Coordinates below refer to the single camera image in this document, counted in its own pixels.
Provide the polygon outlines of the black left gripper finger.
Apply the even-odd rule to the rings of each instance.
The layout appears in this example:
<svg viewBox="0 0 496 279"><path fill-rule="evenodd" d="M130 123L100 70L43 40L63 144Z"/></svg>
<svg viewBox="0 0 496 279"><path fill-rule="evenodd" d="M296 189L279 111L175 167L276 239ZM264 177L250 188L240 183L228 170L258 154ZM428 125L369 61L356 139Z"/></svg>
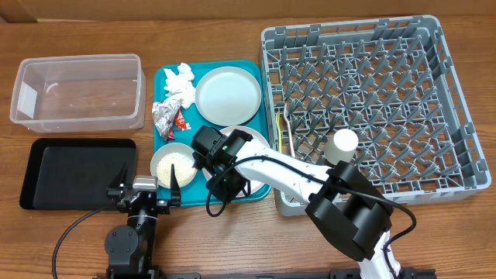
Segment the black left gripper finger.
<svg viewBox="0 0 496 279"><path fill-rule="evenodd" d="M171 200L180 200L181 199L181 189L178 184L176 174L175 174L175 167L172 164L170 166L170 199Z"/></svg>
<svg viewBox="0 0 496 279"><path fill-rule="evenodd" d="M109 184L108 188L119 188L121 184L124 184L126 181L126 172L127 172L128 164L125 162L117 175L112 179L112 182Z"/></svg>

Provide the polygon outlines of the grey bowl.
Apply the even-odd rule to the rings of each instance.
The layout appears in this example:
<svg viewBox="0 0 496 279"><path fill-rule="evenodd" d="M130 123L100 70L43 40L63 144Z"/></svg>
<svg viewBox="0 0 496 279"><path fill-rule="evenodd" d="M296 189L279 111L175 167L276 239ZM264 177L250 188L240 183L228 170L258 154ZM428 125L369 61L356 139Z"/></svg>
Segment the grey bowl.
<svg viewBox="0 0 496 279"><path fill-rule="evenodd" d="M193 163L194 163L194 159L193 159L193 149L190 148L189 146L183 144L183 143L168 143L168 144L165 144L164 146L162 146L154 155L153 155L153 158L150 162L150 173L152 176L155 176L157 177L157 172L156 172L156 167L157 167L157 164L159 163L160 159L165 156L166 154L169 154L169 153L182 153L184 154L186 157L189 157L190 159L193 160Z"/></svg>

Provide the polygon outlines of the white rice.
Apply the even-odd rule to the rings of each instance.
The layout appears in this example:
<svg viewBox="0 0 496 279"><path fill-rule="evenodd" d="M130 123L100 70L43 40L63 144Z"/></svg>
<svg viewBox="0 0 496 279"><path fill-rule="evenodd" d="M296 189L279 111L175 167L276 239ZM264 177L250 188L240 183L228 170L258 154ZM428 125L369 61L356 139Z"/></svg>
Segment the white rice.
<svg viewBox="0 0 496 279"><path fill-rule="evenodd" d="M169 153L163 156L156 167L157 177L165 188L171 187L171 167L180 188L189 184L196 175L193 160L182 153Z"/></svg>

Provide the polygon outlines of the pink plate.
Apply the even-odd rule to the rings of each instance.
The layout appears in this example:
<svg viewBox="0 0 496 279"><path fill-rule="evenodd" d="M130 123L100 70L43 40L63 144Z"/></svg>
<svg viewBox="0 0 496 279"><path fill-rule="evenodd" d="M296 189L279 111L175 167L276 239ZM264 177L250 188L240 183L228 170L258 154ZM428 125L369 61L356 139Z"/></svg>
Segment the pink plate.
<svg viewBox="0 0 496 279"><path fill-rule="evenodd" d="M249 133L254 139L258 139L264 146L270 147L269 143L262 136L262 134L257 132L255 129L251 129L247 126L228 126L228 127L220 129L219 131L223 135L229 136L231 134L231 132L235 129L239 129L239 130L242 130L246 133ZM212 175L205 168L202 169L202 173L204 174L207 181L209 181L212 178ZM251 186L251 192L250 193L254 194L259 189L261 189L264 186L264 184L262 182L252 180L252 181L250 181L250 186ZM247 184L245 184L244 190L247 192L247 190L248 190ZM246 196L241 191L236 197L241 198L241 197L246 197Z"/></svg>

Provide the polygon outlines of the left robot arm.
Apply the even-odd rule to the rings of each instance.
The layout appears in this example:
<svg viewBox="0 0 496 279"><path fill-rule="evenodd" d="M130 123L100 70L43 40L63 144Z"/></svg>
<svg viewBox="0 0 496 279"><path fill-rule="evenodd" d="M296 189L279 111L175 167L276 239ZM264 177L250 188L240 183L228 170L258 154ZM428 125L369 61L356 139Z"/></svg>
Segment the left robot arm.
<svg viewBox="0 0 496 279"><path fill-rule="evenodd" d="M115 207L128 215L126 224L111 229L105 237L108 254L107 278L165 278L161 267L153 264L157 216L169 214L172 206L181 204L181 190L175 170L170 171L169 199L157 197L158 178L136 176L125 182L127 166L113 179L106 190Z"/></svg>

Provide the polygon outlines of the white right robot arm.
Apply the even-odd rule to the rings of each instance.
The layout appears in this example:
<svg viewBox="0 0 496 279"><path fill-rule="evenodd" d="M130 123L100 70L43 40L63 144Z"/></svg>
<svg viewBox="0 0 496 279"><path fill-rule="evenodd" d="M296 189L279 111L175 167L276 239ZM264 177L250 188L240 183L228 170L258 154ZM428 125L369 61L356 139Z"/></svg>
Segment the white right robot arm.
<svg viewBox="0 0 496 279"><path fill-rule="evenodd" d="M325 239L358 262L362 278L397 278L401 265L390 250L394 207L351 164L309 164L263 144L247 132L228 136L202 126L191 142L195 167L211 174L208 198L228 205L259 181L305 206Z"/></svg>

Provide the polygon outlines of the light grey plate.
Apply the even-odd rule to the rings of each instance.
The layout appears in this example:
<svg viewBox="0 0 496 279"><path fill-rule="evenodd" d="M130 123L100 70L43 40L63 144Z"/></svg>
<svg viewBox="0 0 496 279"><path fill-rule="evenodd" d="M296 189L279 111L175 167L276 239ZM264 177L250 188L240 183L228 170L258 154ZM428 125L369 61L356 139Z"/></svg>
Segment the light grey plate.
<svg viewBox="0 0 496 279"><path fill-rule="evenodd" d="M197 84L195 104L201 116L217 126L238 126L257 113L262 92L256 78L240 67L218 67Z"/></svg>

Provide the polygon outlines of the yellow plastic spoon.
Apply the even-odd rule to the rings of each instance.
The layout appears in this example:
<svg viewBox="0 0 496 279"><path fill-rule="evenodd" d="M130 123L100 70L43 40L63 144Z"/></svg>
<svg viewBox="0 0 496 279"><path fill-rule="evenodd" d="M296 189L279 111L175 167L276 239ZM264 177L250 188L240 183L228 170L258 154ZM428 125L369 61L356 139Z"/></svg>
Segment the yellow plastic spoon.
<svg viewBox="0 0 496 279"><path fill-rule="evenodd" d="M275 115L276 129L277 129L277 150L282 152L282 131L281 131L281 113L277 112Z"/></svg>

